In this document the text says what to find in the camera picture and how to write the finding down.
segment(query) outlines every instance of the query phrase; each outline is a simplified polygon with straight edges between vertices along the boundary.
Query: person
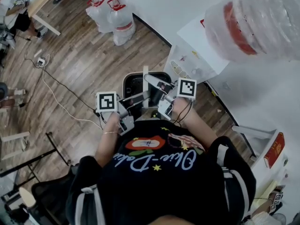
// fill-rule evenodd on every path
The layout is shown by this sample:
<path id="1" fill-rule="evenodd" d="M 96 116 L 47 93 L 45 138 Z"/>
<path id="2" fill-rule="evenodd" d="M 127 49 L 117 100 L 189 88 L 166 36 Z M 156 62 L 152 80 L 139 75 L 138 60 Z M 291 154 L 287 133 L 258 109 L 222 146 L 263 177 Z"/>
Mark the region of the person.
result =
<path id="1" fill-rule="evenodd" d="M 230 139 L 218 138 L 188 105 L 177 98 L 173 109 L 186 128 L 143 120 L 123 136 L 118 135 L 119 115 L 111 114 L 95 156 L 80 160 L 66 204 L 71 225 L 80 224 L 79 196 L 95 184 L 101 209 L 84 199 L 82 224 L 241 222 L 254 199 L 256 180 Z M 225 167 L 236 176 L 228 178 Z"/>
<path id="2" fill-rule="evenodd" d="M 0 24 L 6 26 L 6 30 L 18 29 L 26 32 L 29 36 L 42 38 L 48 31 L 46 27 L 36 29 L 28 14 L 19 13 L 24 10 L 24 6 L 16 6 L 9 9 L 7 6 L 0 3 Z"/>

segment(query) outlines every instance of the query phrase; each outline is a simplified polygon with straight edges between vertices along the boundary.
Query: table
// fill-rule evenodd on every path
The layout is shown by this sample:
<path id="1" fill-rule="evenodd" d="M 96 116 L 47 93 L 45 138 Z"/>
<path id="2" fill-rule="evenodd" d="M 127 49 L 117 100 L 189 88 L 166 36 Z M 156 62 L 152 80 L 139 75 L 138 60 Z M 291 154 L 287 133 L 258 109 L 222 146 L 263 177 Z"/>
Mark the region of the table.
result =
<path id="1" fill-rule="evenodd" d="M 59 36 L 59 31 L 57 31 L 54 27 L 52 27 L 49 23 L 47 23 L 37 15 L 38 11 L 47 3 L 47 1 L 49 0 L 33 0 L 28 6 L 28 16 L 34 18 L 49 30 L 54 32 L 57 36 Z"/>

